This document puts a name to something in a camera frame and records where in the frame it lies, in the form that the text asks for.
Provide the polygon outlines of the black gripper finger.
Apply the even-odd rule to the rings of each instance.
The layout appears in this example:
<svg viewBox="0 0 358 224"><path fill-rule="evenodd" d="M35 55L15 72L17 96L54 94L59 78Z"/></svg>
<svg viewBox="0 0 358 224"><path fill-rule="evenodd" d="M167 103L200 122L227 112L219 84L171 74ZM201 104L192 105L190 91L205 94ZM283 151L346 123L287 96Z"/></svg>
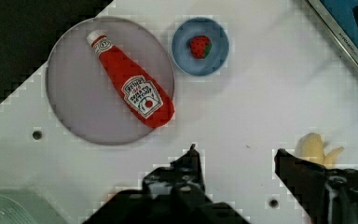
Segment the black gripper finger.
<svg viewBox="0 0 358 224"><path fill-rule="evenodd" d="M312 224L358 224L358 170L327 169L282 148L274 162L275 174Z"/></svg>

